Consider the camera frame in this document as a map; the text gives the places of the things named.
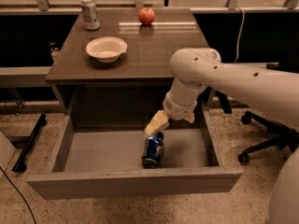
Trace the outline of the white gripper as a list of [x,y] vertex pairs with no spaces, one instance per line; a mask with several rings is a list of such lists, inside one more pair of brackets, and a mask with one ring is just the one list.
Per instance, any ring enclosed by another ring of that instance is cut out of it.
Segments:
[[144,135],[151,137],[157,132],[166,129],[170,123],[169,118],[172,120],[186,120],[190,124],[194,123],[194,109],[197,106],[197,102],[191,105],[180,105],[176,103],[168,92],[164,98],[163,109],[159,110],[151,119],[150,123],[144,129]]

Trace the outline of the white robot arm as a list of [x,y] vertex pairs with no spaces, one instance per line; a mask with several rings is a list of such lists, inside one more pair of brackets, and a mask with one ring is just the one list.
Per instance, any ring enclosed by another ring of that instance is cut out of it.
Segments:
[[[180,49],[170,59],[174,81],[144,133],[151,136],[169,121],[194,122],[197,97],[210,87],[264,113],[288,129],[279,139],[298,145],[299,75],[265,68],[223,63],[210,48]],[[282,167],[269,203],[267,224],[299,224],[299,149]]]

